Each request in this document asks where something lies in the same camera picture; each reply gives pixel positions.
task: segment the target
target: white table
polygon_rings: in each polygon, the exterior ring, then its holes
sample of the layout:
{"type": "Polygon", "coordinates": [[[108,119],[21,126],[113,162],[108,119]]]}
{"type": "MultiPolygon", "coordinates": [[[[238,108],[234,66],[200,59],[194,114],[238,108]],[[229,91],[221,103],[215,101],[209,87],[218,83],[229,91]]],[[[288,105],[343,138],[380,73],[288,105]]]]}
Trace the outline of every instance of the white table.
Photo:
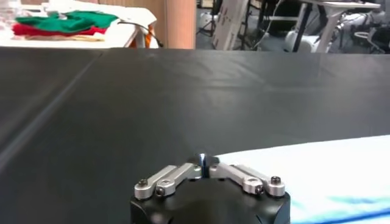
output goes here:
{"type": "Polygon", "coordinates": [[[305,13],[306,13],[306,7],[307,4],[316,4],[316,5],[323,5],[324,7],[328,8],[327,11],[327,17],[328,17],[328,23],[326,24],[324,31],[321,35],[321,40],[318,44],[317,51],[320,53],[325,53],[327,51],[330,39],[332,37],[332,33],[337,25],[337,22],[340,19],[340,16],[342,13],[344,13],[348,9],[377,9],[380,7],[379,4],[373,4],[373,3],[362,3],[362,2],[327,2],[327,1],[318,1],[318,0],[301,0],[304,4],[302,7],[304,7],[304,10],[301,10],[299,13],[299,19],[297,27],[299,28],[299,32],[304,31],[304,26],[306,26],[306,21],[304,21],[305,13]]]}
{"type": "MultiPolygon", "coordinates": [[[[91,4],[77,3],[78,8],[87,9],[91,4]]],[[[118,7],[110,5],[96,5],[96,10],[100,10],[101,7],[113,10],[118,7]]],[[[35,10],[42,11],[42,5],[23,5],[23,9],[26,10],[35,10]]],[[[138,17],[145,16],[147,17],[146,23],[150,24],[150,21],[153,21],[153,14],[146,9],[141,8],[124,8],[124,10],[129,10],[133,15],[138,13],[138,17]]],[[[34,48],[67,48],[67,49],[108,49],[114,47],[129,47],[131,42],[136,39],[137,47],[144,47],[144,38],[143,33],[140,32],[140,29],[133,24],[118,24],[117,21],[114,21],[111,26],[107,29],[104,38],[104,41],[73,41],[73,40],[64,40],[64,41],[46,41],[46,40],[13,40],[1,39],[0,46],[3,47],[34,47],[34,48]]]]}

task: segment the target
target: screw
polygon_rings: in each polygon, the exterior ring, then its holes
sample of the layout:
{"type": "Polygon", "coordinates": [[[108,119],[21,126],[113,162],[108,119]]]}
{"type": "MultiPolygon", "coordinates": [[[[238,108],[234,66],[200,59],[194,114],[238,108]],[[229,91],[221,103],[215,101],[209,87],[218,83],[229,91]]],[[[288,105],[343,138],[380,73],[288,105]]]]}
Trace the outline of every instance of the screw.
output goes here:
{"type": "Polygon", "coordinates": [[[263,189],[263,187],[261,187],[261,185],[259,185],[259,186],[257,186],[257,187],[255,188],[255,193],[256,193],[256,194],[260,195],[260,194],[262,194],[263,192],[264,192],[264,189],[263,189]]]}
{"type": "Polygon", "coordinates": [[[165,195],[165,190],[162,187],[156,187],[156,195],[162,197],[165,195]]]}
{"type": "Polygon", "coordinates": [[[280,179],[280,177],[277,176],[271,177],[271,184],[279,185],[280,183],[282,183],[282,179],[280,179]]]}
{"type": "Polygon", "coordinates": [[[147,179],[142,179],[142,180],[140,180],[140,181],[138,182],[138,185],[139,185],[140,187],[145,187],[145,186],[147,186],[147,184],[148,184],[147,179]]]}

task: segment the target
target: black tablecloth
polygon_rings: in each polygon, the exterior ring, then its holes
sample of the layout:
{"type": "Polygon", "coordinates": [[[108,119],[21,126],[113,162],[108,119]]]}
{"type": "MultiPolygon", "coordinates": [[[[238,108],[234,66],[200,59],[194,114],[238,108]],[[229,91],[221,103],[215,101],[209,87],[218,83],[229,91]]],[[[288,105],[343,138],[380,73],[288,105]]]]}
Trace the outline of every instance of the black tablecloth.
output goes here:
{"type": "Polygon", "coordinates": [[[0,48],[0,152],[99,55],[0,48]]]}
{"type": "Polygon", "coordinates": [[[0,173],[0,223],[128,223],[137,180],[194,153],[390,134],[389,71],[385,55],[109,50],[0,173]]]}

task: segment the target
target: cable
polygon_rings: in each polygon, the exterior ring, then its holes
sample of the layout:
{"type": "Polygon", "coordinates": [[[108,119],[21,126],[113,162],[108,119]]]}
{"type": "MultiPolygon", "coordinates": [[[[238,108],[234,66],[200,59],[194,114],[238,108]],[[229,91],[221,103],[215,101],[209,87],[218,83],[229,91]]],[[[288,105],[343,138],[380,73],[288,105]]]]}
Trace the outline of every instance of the cable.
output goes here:
{"type": "Polygon", "coordinates": [[[127,21],[120,21],[118,24],[132,24],[132,25],[136,25],[138,27],[144,28],[144,29],[146,29],[149,32],[149,34],[152,35],[152,37],[154,37],[156,39],[157,44],[158,44],[159,47],[164,47],[164,44],[156,37],[156,35],[154,35],[152,32],[149,31],[148,28],[142,26],[141,24],[133,23],[133,22],[127,22],[127,21]]]}
{"type": "MultiPolygon", "coordinates": [[[[282,4],[283,1],[284,1],[284,0],[279,0],[279,2],[276,4],[276,7],[275,7],[274,12],[273,12],[273,14],[272,14],[272,17],[275,16],[276,11],[278,10],[279,6],[282,4]]],[[[267,29],[266,29],[264,35],[263,35],[263,36],[261,37],[261,39],[257,42],[257,44],[255,44],[255,45],[253,46],[253,49],[256,48],[256,47],[263,41],[264,37],[266,36],[266,34],[268,33],[269,29],[271,28],[271,24],[272,24],[272,20],[269,20],[269,24],[268,24],[268,27],[267,27],[267,29]]]]}

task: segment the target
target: folded cloth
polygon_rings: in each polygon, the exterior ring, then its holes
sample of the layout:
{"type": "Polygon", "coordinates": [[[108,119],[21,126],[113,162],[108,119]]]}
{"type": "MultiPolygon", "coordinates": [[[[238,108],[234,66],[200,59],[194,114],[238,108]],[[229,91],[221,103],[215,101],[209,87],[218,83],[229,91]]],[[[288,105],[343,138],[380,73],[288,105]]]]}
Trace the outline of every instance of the folded cloth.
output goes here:
{"type": "Polygon", "coordinates": [[[63,19],[60,14],[53,13],[49,17],[17,17],[16,21],[20,24],[33,26],[40,30],[75,33],[83,30],[89,30],[95,26],[98,28],[108,28],[110,24],[118,17],[115,15],[99,12],[75,11],[65,14],[63,19]]]}
{"type": "Polygon", "coordinates": [[[74,32],[74,33],[63,33],[63,32],[53,32],[53,31],[45,31],[35,28],[34,26],[28,26],[24,24],[15,24],[12,27],[13,33],[16,36],[64,36],[64,37],[70,37],[75,35],[94,35],[95,33],[102,33],[104,34],[107,29],[98,28],[98,27],[90,27],[88,30],[83,30],[80,32],[74,32]]]}

